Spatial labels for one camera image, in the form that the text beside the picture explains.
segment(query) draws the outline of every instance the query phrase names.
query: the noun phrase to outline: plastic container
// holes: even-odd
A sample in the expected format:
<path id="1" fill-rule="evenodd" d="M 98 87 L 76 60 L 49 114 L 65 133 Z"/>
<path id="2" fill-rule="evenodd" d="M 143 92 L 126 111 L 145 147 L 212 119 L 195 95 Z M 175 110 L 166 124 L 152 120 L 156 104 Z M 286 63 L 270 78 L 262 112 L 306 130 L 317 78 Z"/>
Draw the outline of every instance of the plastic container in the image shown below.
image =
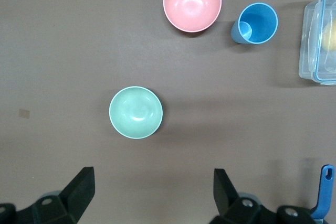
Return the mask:
<path id="1" fill-rule="evenodd" d="M 299 76 L 336 85 L 336 0 L 311 2 L 304 11 Z"/>

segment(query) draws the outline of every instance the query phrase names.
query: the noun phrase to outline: small stain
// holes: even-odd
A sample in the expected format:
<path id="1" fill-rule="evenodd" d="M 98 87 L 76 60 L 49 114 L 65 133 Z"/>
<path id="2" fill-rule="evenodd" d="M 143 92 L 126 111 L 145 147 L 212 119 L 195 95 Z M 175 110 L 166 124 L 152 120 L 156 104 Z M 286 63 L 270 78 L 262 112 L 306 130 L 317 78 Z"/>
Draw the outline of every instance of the small stain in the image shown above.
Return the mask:
<path id="1" fill-rule="evenodd" d="M 19 117 L 20 118 L 27 118 L 27 119 L 29 119 L 29 117 L 30 117 L 30 111 L 29 110 L 19 109 Z"/>

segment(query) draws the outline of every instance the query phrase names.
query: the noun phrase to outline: cup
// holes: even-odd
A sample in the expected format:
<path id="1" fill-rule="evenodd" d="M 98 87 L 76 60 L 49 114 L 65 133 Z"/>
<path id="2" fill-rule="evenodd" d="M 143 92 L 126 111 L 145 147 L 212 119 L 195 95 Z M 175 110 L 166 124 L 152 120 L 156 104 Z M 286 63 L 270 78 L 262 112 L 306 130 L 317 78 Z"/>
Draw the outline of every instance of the cup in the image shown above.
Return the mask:
<path id="1" fill-rule="evenodd" d="M 241 44 L 262 44 L 269 41 L 278 28 L 275 10 L 265 3 L 247 6 L 231 29 L 232 39 Z"/>

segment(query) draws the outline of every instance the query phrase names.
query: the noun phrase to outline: blue tool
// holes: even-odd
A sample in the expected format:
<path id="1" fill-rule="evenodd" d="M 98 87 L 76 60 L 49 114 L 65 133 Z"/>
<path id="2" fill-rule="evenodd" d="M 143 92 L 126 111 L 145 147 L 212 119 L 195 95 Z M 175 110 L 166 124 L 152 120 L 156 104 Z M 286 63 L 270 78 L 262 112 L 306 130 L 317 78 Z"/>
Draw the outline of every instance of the blue tool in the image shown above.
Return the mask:
<path id="1" fill-rule="evenodd" d="M 312 209 L 311 217 L 317 223 L 323 223 L 323 220 L 330 209 L 332 187 L 334 182 L 335 167 L 324 165 L 321 169 L 319 194 L 316 206 Z"/>

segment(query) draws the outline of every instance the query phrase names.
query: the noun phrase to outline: cup rim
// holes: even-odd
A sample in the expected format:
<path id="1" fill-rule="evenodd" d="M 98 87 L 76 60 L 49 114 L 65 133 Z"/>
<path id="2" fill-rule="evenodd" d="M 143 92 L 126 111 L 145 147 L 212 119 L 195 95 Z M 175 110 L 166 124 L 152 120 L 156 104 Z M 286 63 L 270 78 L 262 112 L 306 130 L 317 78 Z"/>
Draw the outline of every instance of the cup rim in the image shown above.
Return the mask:
<path id="1" fill-rule="evenodd" d="M 249 39 L 246 40 L 247 42 L 249 42 L 249 43 L 251 43 L 251 44 L 262 44 L 262 43 L 265 43 L 265 42 L 269 41 L 270 39 L 272 39 L 272 37 L 273 37 L 274 34 L 276 33 L 276 31 L 277 31 L 277 29 L 278 29 L 278 15 L 277 15 L 276 11 L 274 10 L 274 8 L 273 8 L 272 6 L 270 6 L 269 4 L 266 4 L 266 3 L 264 3 L 264 2 L 255 2 L 255 3 L 249 4 L 248 6 L 246 6 L 246 7 L 242 10 L 242 12 L 240 13 L 239 18 L 238 18 L 238 20 L 237 20 L 237 21 L 238 21 L 238 30 L 239 30 L 239 33 L 240 33 L 241 36 L 243 36 L 243 34 L 242 34 L 242 31 L 240 31 L 240 26 L 239 26 L 240 18 L 241 18 L 241 16 L 243 15 L 243 13 L 244 13 L 247 9 L 249 9 L 251 6 L 254 6 L 254 5 L 264 5 L 264 6 L 267 6 L 270 10 L 272 10 L 272 12 L 274 13 L 274 16 L 275 16 L 275 18 L 276 18 L 276 25 L 275 25 L 274 31 L 273 31 L 273 33 L 272 33 L 267 39 L 265 39 L 265 40 L 263 40 L 263 41 L 260 41 L 260 42 L 251 41 L 251 40 L 249 40 Z"/>

